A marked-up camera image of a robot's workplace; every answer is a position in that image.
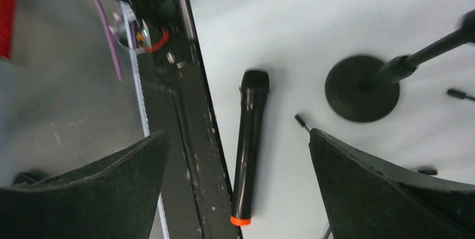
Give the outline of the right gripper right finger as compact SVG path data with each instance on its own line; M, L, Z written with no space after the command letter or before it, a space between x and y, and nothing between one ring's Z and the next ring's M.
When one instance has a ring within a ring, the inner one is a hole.
M474 186L424 175L313 129L309 149L335 238L473 238Z

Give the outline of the round base clip mic stand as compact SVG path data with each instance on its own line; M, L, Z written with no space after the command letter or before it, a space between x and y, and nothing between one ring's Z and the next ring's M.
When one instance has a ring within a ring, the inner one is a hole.
M355 123L370 123L389 115L396 107L400 81L413 75L418 66L474 42L474 11L466 13L459 29L410 55L385 62L367 54L340 60L325 80L329 106L340 117Z

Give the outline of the black microphone orange end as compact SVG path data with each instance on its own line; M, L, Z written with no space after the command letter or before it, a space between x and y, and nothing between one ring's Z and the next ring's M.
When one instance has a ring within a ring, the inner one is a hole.
M269 87L266 71L245 71L240 86L240 124L230 217L230 222L237 227L252 222L254 186Z

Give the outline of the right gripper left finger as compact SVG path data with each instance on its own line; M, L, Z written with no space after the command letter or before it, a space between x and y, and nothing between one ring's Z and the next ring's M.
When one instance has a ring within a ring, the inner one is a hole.
M149 238L169 154L159 130L88 165L1 188L2 238Z

